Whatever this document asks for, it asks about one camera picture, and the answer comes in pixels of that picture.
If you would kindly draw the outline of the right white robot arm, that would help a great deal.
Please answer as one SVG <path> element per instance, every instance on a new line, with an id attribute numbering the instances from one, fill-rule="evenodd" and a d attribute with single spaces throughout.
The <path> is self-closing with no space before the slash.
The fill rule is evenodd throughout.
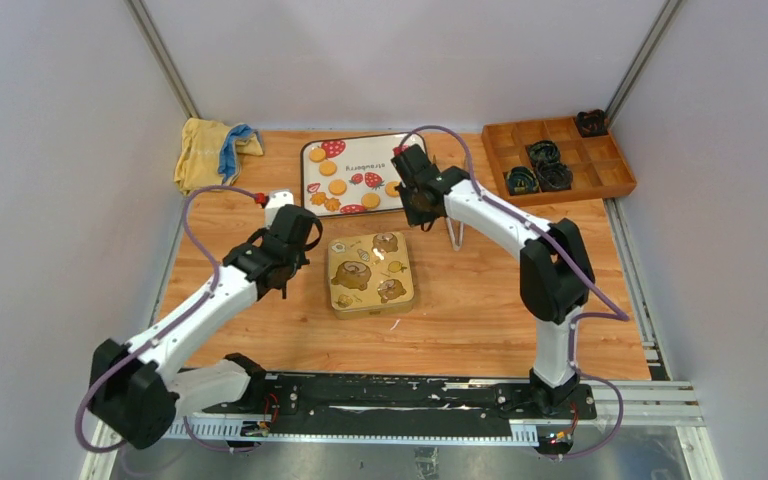
<path id="1" fill-rule="evenodd" d="M 595 280 L 577 225 L 552 223 L 514 208 L 460 167 L 440 170 L 419 146 L 392 159 L 407 220 L 428 229 L 436 219 L 465 224 L 508 252 L 519 265 L 519 291 L 537 321 L 537 355 L 529 372 L 531 403 L 556 417 L 571 403 L 580 375 L 573 362 L 573 320 Z"/>

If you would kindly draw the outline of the metal tongs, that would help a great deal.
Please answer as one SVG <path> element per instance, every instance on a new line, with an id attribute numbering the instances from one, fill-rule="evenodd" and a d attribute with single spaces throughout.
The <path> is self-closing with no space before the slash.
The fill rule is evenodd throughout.
<path id="1" fill-rule="evenodd" d="M 452 249 L 459 252 L 463 247 L 465 226 L 461 221 L 453 220 L 450 217 L 447 217 L 445 222 Z"/>

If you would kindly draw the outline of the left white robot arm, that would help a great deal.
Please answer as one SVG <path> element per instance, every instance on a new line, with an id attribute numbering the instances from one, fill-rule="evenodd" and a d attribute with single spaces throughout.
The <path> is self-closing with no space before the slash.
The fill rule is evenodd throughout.
<path id="1" fill-rule="evenodd" d="M 322 223 L 292 204 L 277 207 L 270 223 L 234 247 L 213 273 L 171 314 L 129 341 L 108 339 L 92 358 L 90 386 L 76 414 L 80 427 L 90 412 L 123 442 L 145 449 L 177 420 L 221 403 L 243 413 L 258 411 L 266 386 L 254 365 L 230 355 L 210 367 L 184 365 L 218 329 L 271 291 L 284 293 L 308 265 Z"/>

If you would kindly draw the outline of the white strawberry tray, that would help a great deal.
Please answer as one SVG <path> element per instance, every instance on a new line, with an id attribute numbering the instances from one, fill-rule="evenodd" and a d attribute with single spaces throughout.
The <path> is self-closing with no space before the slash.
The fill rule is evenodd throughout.
<path id="1" fill-rule="evenodd" d="M 418 135 L 399 132 L 355 138 L 315 140 L 304 145 L 301 158 L 303 206 L 319 217 L 338 217 L 397 211 L 403 208 L 396 186 L 401 177 L 392 159 L 401 150 L 417 145 L 425 150 Z M 323 177 L 308 159 L 311 149 L 321 147 L 337 164 L 337 172 Z"/>

